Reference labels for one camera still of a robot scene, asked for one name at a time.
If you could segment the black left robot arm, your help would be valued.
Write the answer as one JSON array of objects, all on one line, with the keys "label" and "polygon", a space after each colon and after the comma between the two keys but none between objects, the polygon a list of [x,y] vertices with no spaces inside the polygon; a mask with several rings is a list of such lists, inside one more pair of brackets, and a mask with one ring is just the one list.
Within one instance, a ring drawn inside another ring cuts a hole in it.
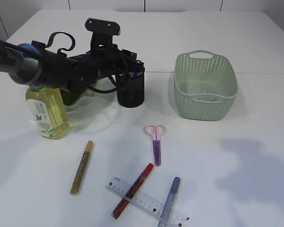
[{"label": "black left robot arm", "polygon": [[143,62],[134,60],[131,52],[99,47],[85,54],[67,57],[63,52],[46,50],[44,43],[13,45],[0,40],[0,72],[8,73],[17,84],[33,87],[58,88],[70,93],[82,94],[87,89],[101,94],[112,93],[124,86],[124,82],[112,80],[115,88],[99,90],[94,84],[113,75],[143,72]]}]

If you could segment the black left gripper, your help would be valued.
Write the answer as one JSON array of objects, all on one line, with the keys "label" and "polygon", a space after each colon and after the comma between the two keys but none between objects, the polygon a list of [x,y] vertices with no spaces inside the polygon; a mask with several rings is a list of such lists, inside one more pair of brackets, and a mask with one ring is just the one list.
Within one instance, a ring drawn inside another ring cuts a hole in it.
[{"label": "black left gripper", "polygon": [[137,53],[103,46],[86,52],[85,60],[88,73],[94,80],[100,80],[117,74],[140,73],[144,71],[144,63],[137,59]]}]

